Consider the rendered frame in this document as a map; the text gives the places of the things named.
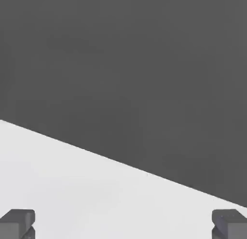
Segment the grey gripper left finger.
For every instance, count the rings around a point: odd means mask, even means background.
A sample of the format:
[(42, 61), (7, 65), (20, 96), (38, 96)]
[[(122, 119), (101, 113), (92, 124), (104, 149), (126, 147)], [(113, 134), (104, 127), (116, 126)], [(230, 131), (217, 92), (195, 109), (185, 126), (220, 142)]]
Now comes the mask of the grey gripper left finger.
[(0, 218), (0, 239), (35, 239), (35, 211), (11, 209)]

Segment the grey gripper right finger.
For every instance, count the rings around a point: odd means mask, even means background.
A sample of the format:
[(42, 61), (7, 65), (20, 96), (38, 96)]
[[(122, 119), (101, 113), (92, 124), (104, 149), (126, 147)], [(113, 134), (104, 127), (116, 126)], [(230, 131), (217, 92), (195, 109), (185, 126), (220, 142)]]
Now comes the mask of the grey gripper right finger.
[(213, 210), (212, 239), (247, 239), (247, 218), (236, 209)]

